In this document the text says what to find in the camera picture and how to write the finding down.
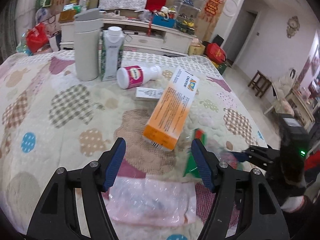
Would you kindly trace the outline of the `orange white carton box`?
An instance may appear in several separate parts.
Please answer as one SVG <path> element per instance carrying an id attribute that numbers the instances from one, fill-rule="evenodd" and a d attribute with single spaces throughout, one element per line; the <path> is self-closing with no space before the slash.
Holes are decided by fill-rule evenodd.
<path id="1" fill-rule="evenodd" d="M 153 147 L 168 152 L 175 148 L 198 85 L 198 77 L 176 68 L 143 131 L 143 137 Z"/>

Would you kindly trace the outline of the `brown wooden stool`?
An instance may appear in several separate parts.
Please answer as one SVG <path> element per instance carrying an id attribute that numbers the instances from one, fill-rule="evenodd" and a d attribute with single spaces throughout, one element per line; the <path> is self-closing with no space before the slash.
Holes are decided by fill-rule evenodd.
<path id="1" fill-rule="evenodd" d="M 252 80 L 249 82 L 248 87 L 256 90 L 255 96 L 262 98 L 271 85 L 272 82 L 261 71 L 258 70 Z"/>

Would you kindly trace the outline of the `clear shelf rack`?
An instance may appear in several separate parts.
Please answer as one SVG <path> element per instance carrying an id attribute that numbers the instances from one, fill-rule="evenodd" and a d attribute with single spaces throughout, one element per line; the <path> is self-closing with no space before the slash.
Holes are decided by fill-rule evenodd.
<path id="1" fill-rule="evenodd" d="M 175 0 L 175 28 L 183 33 L 194 35 L 195 22 L 206 0 Z"/>

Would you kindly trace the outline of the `white green milk carton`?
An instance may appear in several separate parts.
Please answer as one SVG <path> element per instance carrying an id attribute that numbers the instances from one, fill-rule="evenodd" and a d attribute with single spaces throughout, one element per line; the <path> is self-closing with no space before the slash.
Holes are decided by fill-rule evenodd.
<path id="1" fill-rule="evenodd" d="M 121 27 L 110 26 L 107 30 L 103 30 L 100 56 L 100 76 L 102 81 L 116 79 L 123 57 L 124 38 Z"/>

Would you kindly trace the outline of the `green red wrapper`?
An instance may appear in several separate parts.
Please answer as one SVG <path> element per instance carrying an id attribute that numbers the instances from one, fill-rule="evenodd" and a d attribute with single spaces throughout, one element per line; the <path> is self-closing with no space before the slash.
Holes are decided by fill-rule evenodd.
<path id="1" fill-rule="evenodd" d="M 199 139 L 202 145 L 205 146 L 207 137 L 202 129 L 194 129 L 192 141 L 194 141 L 195 139 Z M 197 147 L 193 148 L 193 142 L 191 143 L 191 145 L 192 146 L 188 152 L 188 160 L 185 166 L 183 176 L 186 177 L 188 174 L 191 174 L 195 178 L 201 178 L 199 171 L 199 163 L 203 161 L 203 158 L 201 157 L 201 151 Z"/>

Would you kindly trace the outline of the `white blue yellow box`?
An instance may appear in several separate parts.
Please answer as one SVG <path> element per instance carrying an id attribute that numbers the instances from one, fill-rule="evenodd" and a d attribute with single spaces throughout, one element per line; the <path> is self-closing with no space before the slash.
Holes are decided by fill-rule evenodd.
<path id="1" fill-rule="evenodd" d="M 137 87 L 136 100 L 157 101 L 163 94 L 163 89 Z"/>

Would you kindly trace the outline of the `clear pink plastic bag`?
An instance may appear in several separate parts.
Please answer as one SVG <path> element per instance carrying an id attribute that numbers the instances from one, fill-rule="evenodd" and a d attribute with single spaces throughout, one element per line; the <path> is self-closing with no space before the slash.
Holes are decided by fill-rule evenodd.
<path id="1" fill-rule="evenodd" d="M 111 219 L 133 225 L 176 227 L 194 223 L 195 185 L 117 177 L 108 191 L 106 209 Z"/>

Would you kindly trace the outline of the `red hanging knot decoration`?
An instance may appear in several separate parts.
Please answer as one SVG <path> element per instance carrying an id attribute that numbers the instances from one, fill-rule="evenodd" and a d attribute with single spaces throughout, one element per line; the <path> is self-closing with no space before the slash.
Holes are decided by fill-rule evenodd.
<path id="1" fill-rule="evenodd" d="M 212 18 L 216 15 L 219 5 L 223 2 L 223 0 L 208 0 L 205 7 L 204 13 L 206 16 L 206 21 L 210 22 Z"/>

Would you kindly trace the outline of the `white pink label bottle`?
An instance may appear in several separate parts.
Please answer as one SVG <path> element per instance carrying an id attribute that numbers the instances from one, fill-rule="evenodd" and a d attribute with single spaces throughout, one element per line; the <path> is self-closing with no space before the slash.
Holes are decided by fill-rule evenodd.
<path id="1" fill-rule="evenodd" d="M 127 66 L 117 70 L 117 84 L 121 89 L 130 89 L 143 85 L 150 80 L 157 80 L 162 75 L 160 66 Z"/>

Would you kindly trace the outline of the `blue storage basket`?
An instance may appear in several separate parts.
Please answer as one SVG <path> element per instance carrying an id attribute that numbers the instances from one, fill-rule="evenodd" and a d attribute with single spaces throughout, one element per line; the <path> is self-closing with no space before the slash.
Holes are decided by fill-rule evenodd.
<path id="1" fill-rule="evenodd" d="M 173 28 L 175 24 L 175 20 L 171 18 L 164 18 L 163 16 L 154 14 L 152 19 L 152 24 L 159 25 L 161 27 L 166 27 L 166 28 Z"/>

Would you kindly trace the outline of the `red plastic bag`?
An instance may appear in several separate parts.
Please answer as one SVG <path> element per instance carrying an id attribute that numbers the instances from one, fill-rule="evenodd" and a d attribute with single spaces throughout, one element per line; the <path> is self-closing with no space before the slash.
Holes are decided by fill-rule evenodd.
<path id="1" fill-rule="evenodd" d="M 26 34 L 27 47 L 32 53 L 37 52 L 40 48 L 49 42 L 47 29 L 44 23 L 39 23 L 27 31 Z"/>

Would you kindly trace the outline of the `white tv cabinet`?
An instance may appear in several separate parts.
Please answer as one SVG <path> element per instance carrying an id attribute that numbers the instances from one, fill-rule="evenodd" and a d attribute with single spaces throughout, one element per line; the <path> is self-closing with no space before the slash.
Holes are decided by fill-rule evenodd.
<path id="1" fill-rule="evenodd" d="M 164 56 L 181 57 L 188 55 L 194 37 L 174 28 L 120 19 L 103 19 L 103 29 L 120 27 L 125 36 L 124 50 Z"/>

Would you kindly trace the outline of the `patchwork quilt cover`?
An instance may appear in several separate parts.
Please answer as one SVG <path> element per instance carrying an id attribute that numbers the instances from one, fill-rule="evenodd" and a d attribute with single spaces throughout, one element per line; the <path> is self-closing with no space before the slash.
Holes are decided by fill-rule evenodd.
<path id="1" fill-rule="evenodd" d="M 167 57 L 125 52 L 124 66 L 160 66 L 148 88 L 165 88 L 176 68 L 200 84 L 183 132 L 171 152 L 152 147 L 143 131 L 156 105 L 136 99 L 135 89 L 116 81 L 82 82 L 72 51 L 36 56 L 14 54 L 1 65 L 1 208 L 14 228 L 26 233 L 33 211 L 54 171 L 84 167 L 126 141 L 126 177 L 174 181 L 187 196 L 179 226 L 139 226 L 114 222 L 120 239 L 196 239 L 214 195 L 185 174 L 193 131 L 206 135 L 206 147 L 242 151 L 266 146 L 259 128 L 212 63 L 202 56 Z"/>

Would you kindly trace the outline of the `wall clock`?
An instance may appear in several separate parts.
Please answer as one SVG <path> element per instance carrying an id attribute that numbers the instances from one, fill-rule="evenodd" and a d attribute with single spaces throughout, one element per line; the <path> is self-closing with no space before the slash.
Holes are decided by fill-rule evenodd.
<path id="1" fill-rule="evenodd" d="M 288 19 L 287 22 L 287 29 L 286 29 L 286 34 L 287 38 L 292 38 L 296 35 L 296 33 L 300 29 L 300 23 L 299 19 L 297 16 L 292 16 L 291 18 Z"/>

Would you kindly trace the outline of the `grey thermos cylinder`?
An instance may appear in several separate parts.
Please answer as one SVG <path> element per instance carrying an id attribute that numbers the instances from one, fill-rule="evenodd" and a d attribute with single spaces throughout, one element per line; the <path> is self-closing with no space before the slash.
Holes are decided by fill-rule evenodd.
<path id="1" fill-rule="evenodd" d="M 74 56 L 76 75 L 81 81 L 91 81 L 99 75 L 99 38 L 103 18 L 98 8 L 75 15 Z"/>

